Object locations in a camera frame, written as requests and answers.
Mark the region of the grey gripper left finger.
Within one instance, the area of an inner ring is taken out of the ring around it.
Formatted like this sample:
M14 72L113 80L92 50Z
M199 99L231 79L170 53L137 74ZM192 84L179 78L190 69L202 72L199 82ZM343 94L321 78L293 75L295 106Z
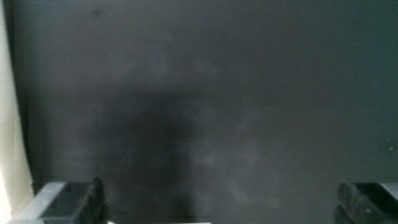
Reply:
M23 219L39 224L106 224L101 180L50 182L23 210Z

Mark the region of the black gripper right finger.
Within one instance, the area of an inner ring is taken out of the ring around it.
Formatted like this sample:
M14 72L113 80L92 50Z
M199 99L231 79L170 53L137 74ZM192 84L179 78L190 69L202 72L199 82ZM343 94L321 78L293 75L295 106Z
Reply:
M339 184L334 224L398 224L398 182Z

